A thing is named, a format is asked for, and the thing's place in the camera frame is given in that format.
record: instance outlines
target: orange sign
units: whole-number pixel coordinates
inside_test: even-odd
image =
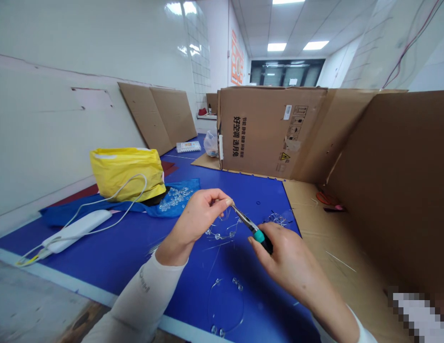
[[[231,30],[231,82],[242,85],[244,73],[244,53],[237,41],[234,30]]]

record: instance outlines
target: yellow plastic bag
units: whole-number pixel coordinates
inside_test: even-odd
[[[147,187],[138,202],[166,191],[163,167],[155,149],[97,149],[90,152],[90,161],[99,193],[105,198],[113,196],[129,178],[136,174],[144,174],[147,178]],[[112,201],[134,201],[141,194],[144,182],[142,176],[135,177]]]

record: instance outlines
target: blue cloth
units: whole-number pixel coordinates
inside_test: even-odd
[[[171,190],[161,200],[160,204],[152,207],[147,207],[147,214],[152,217],[177,218],[184,211],[184,208],[188,203],[187,198],[191,197],[193,193],[201,189],[199,179],[167,183],[166,186],[171,187]],[[183,196],[181,202],[178,202],[178,200],[176,199],[176,192],[173,189],[178,190],[180,194],[187,193],[187,195]],[[176,204],[174,206],[167,206],[167,204],[172,202],[175,202]]]
[[[196,192],[197,190],[201,189],[199,179],[191,179],[187,181],[182,182],[172,182],[167,183],[166,186],[182,190],[184,187],[187,187],[188,189],[192,190],[192,194]],[[54,207],[47,207],[39,212],[42,215],[42,218],[44,222],[48,226],[64,226],[67,224],[69,220],[75,215],[77,210],[80,206],[83,204],[96,202],[99,200],[103,200],[104,197],[102,197],[99,194],[84,197],[78,200],[74,200],[70,203],[67,203],[65,205],[61,206],[54,206]],[[168,193],[160,202],[160,205],[162,205],[165,202],[171,202],[172,196]],[[184,211],[184,208],[182,208],[182,205],[187,205],[188,200],[184,199],[184,201],[180,202],[178,206],[171,206],[171,208],[167,211],[163,211],[160,209],[160,205],[156,206],[145,206],[144,204],[140,202],[135,202],[133,206],[131,207],[130,211],[134,212],[147,212],[152,217],[158,217],[158,218],[176,218],[182,214]],[[130,207],[131,202],[99,202],[93,205],[87,205],[83,206],[80,209],[79,214],[74,219],[74,221],[82,218],[83,216],[89,214],[90,212],[93,212],[95,210],[117,210],[117,211],[126,211],[128,207]]]
[[[103,200],[104,197],[96,194],[84,198],[80,198],[77,200],[74,200],[70,203],[67,203],[65,205],[61,206],[54,206],[54,207],[47,207],[39,212],[42,215],[42,218],[44,222],[48,226],[64,226],[67,224],[68,221],[71,220],[71,218],[75,215],[77,210],[80,206],[86,203],[96,202],[99,200]],[[128,207],[130,207],[131,202],[99,202],[93,205],[87,205],[83,206],[80,209],[79,214],[77,217],[73,220],[76,221],[83,216],[86,216],[90,212],[96,211],[96,210],[117,210],[117,211],[126,211]],[[135,202],[133,206],[131,207],[130,211],[134,212],[144,212],[147,211],[147,206],[141,204],[140,202]]]

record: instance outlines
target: red wire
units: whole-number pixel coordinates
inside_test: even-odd
[[[410,41],[410,42],[404,47],[404,50],[403,50],[402,55],[400,56],[400,59],[398,60],[397,64],[395,65],[395,68],[392,70],[392,72],[390,73],[389,77],[387,78],[387,81],[386,81],[385,84],[383,85],[383,87],[382,87],[383,89],[384,89],[385,87],[387,87],[387,86],[389,85],[389,83],[391,83],[393,80],[395,80],[395,79],[398,77],[398,75],[400,75],[400,68],[401,68],[401,62],[402,62],[403,57],[405,56],[406,52],[408,51],[410,45],[414,42],[414,40],[417,38],[417,36],[419,36],[419,34],[421,33],[421,31],[424,29],[425,25],[427,24],[428,20],[430,19],[431,15],[432,15],[432,13],[433,13],[433,11],[434,11],[436,5],[439,3],[439,1],[440,1],[440,0],[436,0],[434,6],[433,6],[433,8],[432,8],[432,10],[430,11],[430,13],[429,13],[427,19],[425,20],[425,22],[423,23],[421,29],[417,32],[417,34],[415,35],[415,37],[414,37],[414,38],[413,38],[413,39],[412,39],[412,40],[411,40],[411,41]],[[393,72],[395,71],[395,69],[397,69],[397,67],[398,67],[397,74],[395,75],[395,77],[394,77],[393,79],[391,79],[391,80],[389,81],[390,77],[392,76],[392,74],[393,74]]]

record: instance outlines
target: white sleeve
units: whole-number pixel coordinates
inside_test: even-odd
[[[371,334],[371,332],[369,332],[367,329],[365,329],[363,327],[363,325],[361,324],[361,322],[359,321],[359,319],[357,318],[357,316],[355,315],[355,313],[352,311],[352,309],[349,307],[349,310],[352,312],[352,314],[355,317],[355,320],[357,321],[357,324],[359,326],[359,330],[360,330],[360,337],[359,340],[357,341],[357,343],[377,343],[376,338],[373,337],[373,335]],[[337,343],[324,329],[323,327],[319,324],[318,321],[316,321],[316,319],[314,318],[314,316],[312,316],[312,321],[314,322],[314,325],[316,325],[317,330],[319,331],[320,334],[320,341],[322,343]]]
[[[163,266],[153,253],[83,343],[152,341],[185,266]]]

